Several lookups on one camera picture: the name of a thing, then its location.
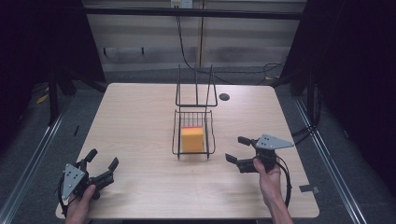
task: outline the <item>orange block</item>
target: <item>orange block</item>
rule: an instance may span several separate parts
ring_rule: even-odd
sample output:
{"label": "orange block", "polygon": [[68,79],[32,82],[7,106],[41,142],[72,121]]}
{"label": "orange block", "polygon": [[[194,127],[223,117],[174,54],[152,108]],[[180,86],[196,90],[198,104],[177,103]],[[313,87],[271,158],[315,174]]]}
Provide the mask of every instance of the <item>orange block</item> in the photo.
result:
{"label": "orange block", "polygon": [[183,152],[204,151],[204,129],[202,126],[181,128],[181,148]]}

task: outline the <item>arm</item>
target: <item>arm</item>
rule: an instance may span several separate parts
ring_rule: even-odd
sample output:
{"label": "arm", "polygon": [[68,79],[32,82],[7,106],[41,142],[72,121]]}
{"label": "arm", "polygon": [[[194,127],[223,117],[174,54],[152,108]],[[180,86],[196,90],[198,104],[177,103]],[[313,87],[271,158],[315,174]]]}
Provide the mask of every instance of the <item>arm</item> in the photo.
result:
{"label": "arm", "polygon": [[81,200],[76,198],[76,195],[70,196],[65,224],[83,224],[85,222],[90,209],[90,199],[95,193],[95,189],[95,185],[90,185]]}
{"label": "arm", "polygon": [[253,160],[254,167],[260,174],[260,190],[265,204],[268,206],[271,217],[275,224],[293,223],[288,208],[282,199],[280,191],[280,168],[275,166],[273,170],[265,172],[265,167],[258,159]]}

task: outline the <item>wooden table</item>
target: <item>wooden table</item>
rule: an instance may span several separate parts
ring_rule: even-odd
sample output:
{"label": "wooden table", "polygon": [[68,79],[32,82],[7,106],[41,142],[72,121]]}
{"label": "wooden table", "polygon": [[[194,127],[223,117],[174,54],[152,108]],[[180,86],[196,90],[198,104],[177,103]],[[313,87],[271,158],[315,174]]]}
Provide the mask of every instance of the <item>wooden table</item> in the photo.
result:
{"label": "wooden table", "polygon": [[[221,86],[218,95],[230,100],[209,107],[213,114],[216,152],[210,155],[172,153],[176,84],[111,84],[98,109],[78,160],[92,148],[98,150],[88,164],[91,176],[106,171],[114,157],[120,165],[115,182],[93,201],[89,217],[138,218],[252,218],[270,217],[262,201],[258,174],[240,174],[225,160],[225,153],[238,159],[255,155],[253,147],[237,142],[238,136],[259,138],[267,133],[293,141],[282,109],[271,87]],[[204,95],[207,86],[199,86]],[[182,103],[194,103],[193,85],[182,85]],[[214,102],[213,91],[209,103]],[[278,149],[290,169],[293,185],[292,217],[316,217],[318,206],[307,185],[304,167],[295,147]],[[282,175],[285,197],[286,179]],[[57,217],[63,217],[58,207]]]}

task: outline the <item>metal wire rack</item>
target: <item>metal wire rack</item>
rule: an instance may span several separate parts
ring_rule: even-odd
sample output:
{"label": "metal wire rack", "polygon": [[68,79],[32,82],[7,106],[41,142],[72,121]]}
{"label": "metal wire rack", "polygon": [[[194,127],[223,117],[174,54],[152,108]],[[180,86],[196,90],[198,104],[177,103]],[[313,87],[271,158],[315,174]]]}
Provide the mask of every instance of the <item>metal wire rack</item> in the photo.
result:
{"label": "metal wire rack", "polygon": [[[198,74],[197,70],[194,71],[194,82],[195,82],[195,101],[194,104],[182,104],[181,99],[181,75],[180,75],[180,67],[178,68],[177,75],[177,92],[176,92],[176,105],[178,106],[178,110],[175,110],[175,119],[174,119],[174,134],[172,141],[172,153],[177,155],[177,158],[180,159],[180,155],[183,154],[206,154],[209,159],[209,155],[215,153],[216,151],[216,140],[213,132],[213,116],[212,111],[207,110],[208,107],[213,107],[218,105],[218,97],[216,93],[216,83],[213,74],[213,67],[210,67],[210,74],[207,82],[207,90],[206,90],[206,99],[205,104],[199,103],[199,93],[198,93]],[[214,104],[209,104],[209,93],[213,89]],[[196,108],[197,111],[182,111],[183,108]],[[203,150],[202,151],[183,151],[182,143],[181,143],[181,130],[183,128],[188,127],[201,127],[204,131],[203,134]]]}

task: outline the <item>gray floor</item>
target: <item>gray floor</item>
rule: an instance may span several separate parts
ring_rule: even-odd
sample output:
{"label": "gray floor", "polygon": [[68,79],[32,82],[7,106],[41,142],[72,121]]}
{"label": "gray floor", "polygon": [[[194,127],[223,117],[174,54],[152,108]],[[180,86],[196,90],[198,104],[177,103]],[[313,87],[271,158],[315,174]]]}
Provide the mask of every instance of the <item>gray floor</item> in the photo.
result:
{"label": "gray floor", "polygon": [[[268,72],[268,78],[263,73],[243,74],[231,72],[262,71],[262,66],[254,67],[215,67],[221,79],[239,85],[268,85],[274,81],[281,67]],[[183,69],[183,73],[191,73],[190,69]],[[107,71],[107,82],[152,82],[175,83],[176,69],[135,70],[135,71]],[[91,127],[97,108],[103,94],[89,87],[76,83],[77,94],[72,97],[60,96],[61,105],[70,106],[64,113],[63,121],[49,144],[47,153],[39,164],[26,194],[23,195],[12,223],[63,223],[54,213],[57,198],[54,194],[62,170],[67,162],[75,161],[85,137]],[[9,149],[0,159],[0,206],[4,205],[8,196],[14,190],[23,174],[26,164],[35,153],[41,137],[47,130],[49,121],[49,101],[41,105],[35,103],[42,91],[33,93],[32,102],[26,109],[19,125],[19,132],[10,144]],[[286,120],[292,133],[304,127],[303,120],[297,110],[289,86],[276,88],[276,94],[281,103]],[[389,194],[376,173],[367,165],[353,142],[345,139],[343,128],[337,122],[326,106],[323,106],[318,130],[328,146],[340,173],[343,175],[352,195],[360,205],[367,223],[396,223],[396,202]],[[306,174],[313,187],[319,189],[315,195],[320,214],[313,219],[295,219],[295,223],[353,223],[342,198],[334,185],[322,158],[319,156],[315,144],[308,137],[297,146]],[[121,223],[121,220],[95,220],[94,223]],[[260,223],[271,223],[261,220]]]}

